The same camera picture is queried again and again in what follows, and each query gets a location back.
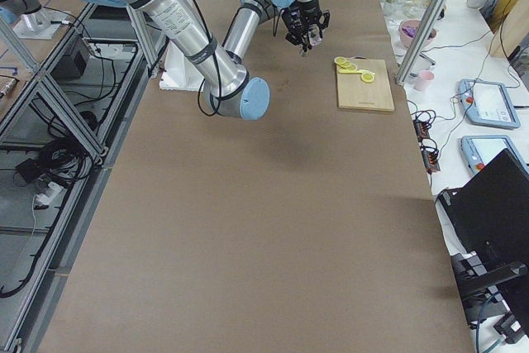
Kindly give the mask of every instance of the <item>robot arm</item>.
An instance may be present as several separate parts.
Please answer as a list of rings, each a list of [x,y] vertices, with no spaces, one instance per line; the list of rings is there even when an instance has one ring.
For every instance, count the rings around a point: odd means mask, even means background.
[[[39,0],[0,0],[0,17],[8,24],[20,16],[30,31],[38,32],[50,26]]]
[[[323,39],[323,31],[329,25],[330,13],[322,12],[319,0],[241,0],[242,6],[237,20],[234,24],[234,37],[241,33],[246,36],[249,31],[253,33],[257,25],[255,15],[259,21],[267,21],[271,16],[280,13],[288,29],[286,39],[294,45],[300,45],[302,55],[315,45],[319,45]]]
[[[146,12],[160,29],[194,64],[205,79],[204,94],[211,109],[223,116],[255,120],[269,105],[269,88],[260,78],[251,78],[242,65],[257,26],[273,15],[282,15],[286,39],[300,45],[305,55],[322,40],[329,12],[318,0],[241,0],[242,6],[225,43],[205,31],[186,0],[84,0],[105,6]]]
[[[251,78],[242,64],[234,62],[217,39],[205,32],[186,0],[84,1],[114,7],[128,4],[146,12],[203,75],[207,102],[220,115],[255,120],[265,114],[269,104],[267,83]]]

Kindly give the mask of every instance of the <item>table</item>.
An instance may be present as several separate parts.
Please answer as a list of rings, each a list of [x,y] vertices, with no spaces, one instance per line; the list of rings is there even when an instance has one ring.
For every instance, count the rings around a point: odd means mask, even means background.
[[[489,31],[488,25],[482,18],[478,10],[466,7],[466,0],[448,0],[446,17],[438,21],[435,28],[438,31],[436,39],[425,48],[426,55],[436,61],[432,69],[436,75],[435,80],[425,92],[418,92],[413,89],[412,83],[407,82],[404,86],[407,97],[418,105],[421,110],[434,109],[438,115],[452,118],[451,121],[437,120],[430,130],[431,137],[437,142],[438,146],[443,146],[446,142],[445,149],[441,152],[440,166],[441,172],[434,173],[432,176],[431,192],[436,196],[444,188],[458,188],[464,186],[472,177],[472,174],[465,163],[464,157],[460,151],[460,140],[462,136],[467,135],[488,135],[504,134],[512,138],[515,146],[518,148],[523,158],[529,161],[529,111],[518,110],[522,126],[516,130],[508,131],[492,127],[474,126],[465,119],[460,126],[454,130],[450,137],[450,131],[461,122],[463,111],[461,105],[457,103],[453,110],[450,97],[455,95],[457,83],[461,79],[474,79],[480,77],[483,80],[491,80],[505,83],[506,86],[517,85],[508,73],[508,61],[504,57],[493,58],[487,57],[488,48],[493,38]],[[398,24],[400,17],[386,17],[388,32],[392,37],[392,45],[397,59],[401,59],[405,48],[398,39]],[[488,32],[483,39],[470,43],[461,48],[432,49],[445,45],[463,45],[475,39],[480,38]],[[528,105],[529,92],[520,80],[520,87],[509,88],[509,96],[515,105]],[[410,103],[411,112],[415,112],[415,106]],[[443,226],[443,232],[446,239],[446,246],[451,255],[458,252],[465,252],[455,235],[454,228],[450,220],[438,205],[438,215]],[[498,334],[493,330],[492,325],[498,318],[489,319],[480,332],[482,349],[498,338]],[[502,353],[525,352],[529,350],[529,338],[523,337],[514,346],[501,345],[495,351]]]
[[[198,2],[223,37],[237,0]],[[305,59],[258,30],[260,121],[151,84],[40,353],[472,351],[404,91],[392,114],[336,105],[336,55],[396,72],[377,0],[320,2]]]

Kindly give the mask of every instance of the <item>pink cup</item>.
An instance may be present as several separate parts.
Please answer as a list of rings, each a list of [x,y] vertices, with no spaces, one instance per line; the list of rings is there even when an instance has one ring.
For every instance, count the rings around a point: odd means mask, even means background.
[[[435,77],[436,76],[430,70],[423,69],[419,72],[417,81],[415,82],[415,86],[413,86],[413,88],[415,88],[417,91],[424,91]]]

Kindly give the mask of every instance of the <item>wooden cutting board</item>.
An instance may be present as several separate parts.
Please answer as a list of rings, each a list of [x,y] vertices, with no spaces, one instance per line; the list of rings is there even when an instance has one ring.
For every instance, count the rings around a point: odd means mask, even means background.
[[[343,109],[365,109],[392,112],[395,110],[388,71],[384,60],[362,60],[348,58],[359,69],[375,72],[373,83],[365,83],[359,74],[339,74],[336,65],[338,107]]]

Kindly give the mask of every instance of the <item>white table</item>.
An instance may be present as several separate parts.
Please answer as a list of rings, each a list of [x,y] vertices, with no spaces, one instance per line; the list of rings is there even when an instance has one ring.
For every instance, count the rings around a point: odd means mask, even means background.
[[[437,142],[439,147],[445,144],[450,130],[460,123],[463,117],[463,110],[459,104],[459,100],[455,104],[455,107],[450,101],[450,98],[456,94],[455,90],[460,80],[474,79],[479,76],[483,80],[501,82],[508,87],[518,85],[509,76],[508,61],[505,58],[488,57],[485,60],[493,34],[489,31],[488,25],[479,11],[468,8],[465,1],[448,0],[445,18],[438,21],[435,25],[437,37],[425,50],[434,46],[463,45],[464,43],[480,38],[487,31],[488,34],[480,41],[462,48],[445,48],[428,51],[426,55],[436,62],[436,65],[432,69],[432,72],[436,76],[434,81],[424,92],[415,90],[412,83],[406,83],[404,85],[407,98],[416,103],[419,110],[433,109],[438,115],[450,119],[454,116],[455,109],[454,120],[444,121],[437,119],[429,131],[431,138]],[[398,38],[398,25],[402,19],[403,16],[398,12],[391,17],[386,17],[386,25],[392,37],[393,50],[397,61],[401,61],[406,52],[406,48]],[[479,74],[484,60],[483,72]],[[511,73],[517,76],[512,68]],[[523,85],[523,82],[520,79],[519,81],[520,87],[508,89],[512,103],[514,105],[529,105],[529,92]],[[415,110],[414,105],[410,104],[410,112],[415,112]],[[472,178],[472,173],[460,151],[459,138],[462,136],[489,134],[504,134],[510,136],[524,160],[529,162],[529,109],[518,110],[517,114],[520,117],[522,126],[513,131],[475,126],[467,120],[464,120],[451,133],[446,147],[441,152],[441,171],[432,175],[432,194],[436,196],[444,188],[462,187]],[[450,254],[465,252],[455,235],[450,220],[439,204],[437,205],[437,212]],[[493,324],[499,318],[492,317],[482,324],[479,330],[480,351],[483,352],[498,339],[498,334],[493,329]],[[497,353],[527,353],[529,351],[529,338],[524,336],[516,345],[503,343],[494,349],[494,351]]]

